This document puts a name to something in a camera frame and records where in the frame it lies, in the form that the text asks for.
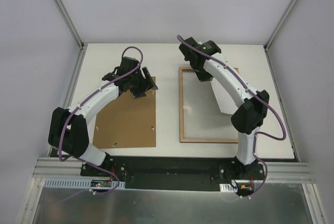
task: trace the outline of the white table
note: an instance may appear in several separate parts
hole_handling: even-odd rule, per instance
[[[91,92],[101,78],[121,63],[122,51],[130,46],[139,47],[144,53],[142,66],[147,66],[156,77],[159,90],[156,94],[157,146],[154,148],[105,149],[111,155],[169,156],[169,157],[234,157],[237,144],[180,143],[178,68],[189,66],[178,49],[179,44],[94,44],[88,45],[75,89],[73,103],[79,102]],[[259,90],[270,94],[270,104],[282,117],[277,93],[261,45],[219,45],[228,61],[239,69],[240,74]],[[135,50],[129,57],[140,58]],[[95,119],[88,125],[90,141],[93,140]],[[281,136],[281,129],[270,111],[261,130]],[[266,136],[258,137],[257,154],[261,158],[293,159],[290,139],[279,142]]]

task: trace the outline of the white wall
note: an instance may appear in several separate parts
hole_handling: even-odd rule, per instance
[[[269,50],[292,135],[334,223],[334,5],[300,0]]]
[[[62,0],[85,42],[265,44],[290,0]]]
[[[0,223],[16,223],[77,56],[52,0],[0,0]]]

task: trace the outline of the white panel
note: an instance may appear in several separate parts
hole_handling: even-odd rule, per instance
[[[52,0],[0,0],[0,222],[16,223],[78,48]]]
[[[302,161],[334,223],[334,0],[300,0],[269,56]]]
[[[237,144],[180,143],[178,69],[189,64],[184,61],[178,44],[89,44],[73,103],[79,102],[105,74],[111,72],[115,66],[119,66],[121,54],[129,45],[137,46],[143,51],[143,66],[147,66],[150,74],[156,77],[156,84],[159,87],[156,94],[157,147],[113,148],[106,151],[111,155],[130,156],[234,157]],[[219,47],[231,65],[238,67],[245,80],[257,89],[268,91],[269,103],[282,116],[263,46],[219,45]],[[129,50],[126,56],[139,58],[139,53]],[[91,140],[94,126],[95,120],[92,120],[88,125]],[[276,118],[270,112],[261,129],[275,136],[282,135]],[[294,158],[289,139],[279,142],[266,136],[259,136],[257,153],[262,158]]]
[[[264,44],[290,0],[63,0],[85,42]]]
[[[183,72],[183,112],[185,138],[238,139],[231,115],[220,112],[210,82],[200,82],[195,72]]]

